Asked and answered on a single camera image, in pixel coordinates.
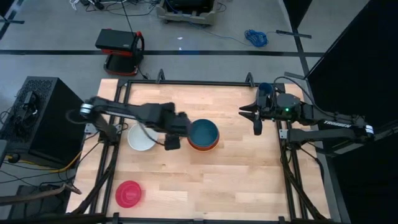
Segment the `wooden tabletop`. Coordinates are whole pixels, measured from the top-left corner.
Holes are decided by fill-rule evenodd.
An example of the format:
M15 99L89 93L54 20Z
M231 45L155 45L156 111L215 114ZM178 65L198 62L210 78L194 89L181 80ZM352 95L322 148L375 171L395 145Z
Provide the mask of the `wooden tabletop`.
M113 100L117 82L102 80L98 96ZM303 99L297 86L286 84L285 89ZM130 104L172 101L177 112L186 112L191 121L200 118L212 120L220 131L220 141L209 152L194 150L186 139L181 141L181 149L178 150L165 151L163 146L156 145L151 150L139 152L130 148L127 131L123 132L108 217L119 212L121 217L136 218L277 220L278 216L284 216L289 219L275 123L263 122L262 135L255 136L252 122L238 115L240 106L254 101L255 92L255 88L236 86L132 84ZM125 122L130 127L136 123L131 119ZM293 127L308 129L296 123ZM96 142L97 137L87 140L83 155ZM83 194L71 195L68 212L77 208L93 188L101 148L99 145L80 164L75 185ZM312 146L304 148L316 156ZM298 160L304 191L319 211L329 217L317 163L301 151L298 152ZM120 207L114 197L117 187L127 180L136 181L144 190L141 201L133 208ZM104 188L99 195L99 212ZM300 217L295 190L294 197L297 216Z

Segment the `white cable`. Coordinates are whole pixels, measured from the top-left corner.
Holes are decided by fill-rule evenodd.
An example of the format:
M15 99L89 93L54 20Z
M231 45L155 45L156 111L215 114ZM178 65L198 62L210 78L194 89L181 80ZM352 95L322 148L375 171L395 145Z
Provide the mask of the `white cable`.
M121 1L110 1L110 2L101 2L102 4L107 4L107 3L122 3Z
M76 4L80 1L80 0L75 0L74 2L72 2L73 0L69 0L70 5L72 6L72 8L74 10L77 10L76 8Z

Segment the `gray floor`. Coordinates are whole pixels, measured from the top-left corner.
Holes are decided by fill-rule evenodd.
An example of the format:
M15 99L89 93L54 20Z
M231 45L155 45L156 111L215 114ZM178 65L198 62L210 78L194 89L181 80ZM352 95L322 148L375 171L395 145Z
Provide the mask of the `gray floor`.
M247 29L263 32L291 30L285 9L281 8L281 0L221 2L227 6L227 10L217 15L216 24L206 28L207 31L249 43L243 34ZM314 0L298 29L303 34L313 35L313 39L302 39L304 51L325 52L366 2L367 0ZM142 14L149 11L148 6L130 5L127 13ZM85 12L85 7L80 4L77 8L74 11L68 0L25 0L15 19L26 20L26 23L9 26L0 40L0 50L95 50L95 40L100 29L129 30L124 16L100 11ZM155 11L148 16L130 17L130 21L133 30L143 33L147 50L297 52L294 38L287 35L269 33L269 44L256 48L213 36L187 23L164 24L158 20ZM82 99L95 95L102 78L117 78L102 69L105 58L104 55L0 55L0 111L12 105L26 76L60 77ZM307 57L309 68L318 59ZM162 68L166 78L171 80L238 82L243 81L246 74L251 72L256 82L272 82L284 72L303 75L298 57L146 56L141 68L152 78ZM1 170L18 177L35 175L38 172L10 166L3 166ZM0 173L0 181L11 179L12 177ZM27 179L35 185L57 180L57 175ZM1 184L0 195L14 195L17 186L21 184L23 183ZM329 187L329 182L325 182L325 188L332 217L337 218L337 207L333 204L333 190ZM7 218L8 211L9 207L0 207L0 218Z

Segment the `red and black device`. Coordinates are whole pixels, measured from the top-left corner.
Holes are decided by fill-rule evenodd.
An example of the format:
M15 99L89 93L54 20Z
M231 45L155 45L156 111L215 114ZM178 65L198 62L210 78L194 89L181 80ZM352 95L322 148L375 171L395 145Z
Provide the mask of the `red and black device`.
M108 74L137 75L144 58L144 38L141 32L102 29L95 47L108 54L104 69Z

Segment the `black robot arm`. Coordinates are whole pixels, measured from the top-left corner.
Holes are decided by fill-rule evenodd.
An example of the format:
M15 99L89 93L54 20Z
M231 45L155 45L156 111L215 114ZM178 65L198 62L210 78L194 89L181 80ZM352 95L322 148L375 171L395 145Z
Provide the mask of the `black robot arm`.
M166 134L165 149L178 149L179 137L188 136L190 121L184 112L175 113L174 103L146 103L130 105L113 102L100 97L86 100L80 108L80 115L101 131L110 143L119 141L118 130L103 118L102 114L135 119L147 128Z
M280 138L286 139L288 144L302 145L309 141L335 138L347 139L356 143L373 140L373 128L365 122L362 116L325 112L317 106L300 101L294 95L286 93L276 95L273 90L267 89L269 88L267 85L259 86L256 101L253 104L240 107L241 110L249 111L239 112L239 114L254 123L255 135L261 134L261 121L269 119L298 122L304 126L323 123L334 127L321 131L280 130Z

